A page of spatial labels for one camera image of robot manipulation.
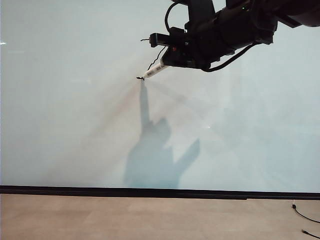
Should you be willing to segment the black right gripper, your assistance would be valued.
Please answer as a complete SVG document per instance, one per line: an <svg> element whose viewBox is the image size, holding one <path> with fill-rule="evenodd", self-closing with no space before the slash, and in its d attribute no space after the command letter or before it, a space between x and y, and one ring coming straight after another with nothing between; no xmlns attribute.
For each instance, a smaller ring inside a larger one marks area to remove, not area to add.
<svg viewBox="0 0 320 240"><path fill-rule="evenodd" d="M220 70L257 45L270 45L276 31L276 19L260 8L223 8L210 18L190 23L186 46L168 46L161 63L169 67L199 70L224 56L230 59L216 66Z"/></svg>

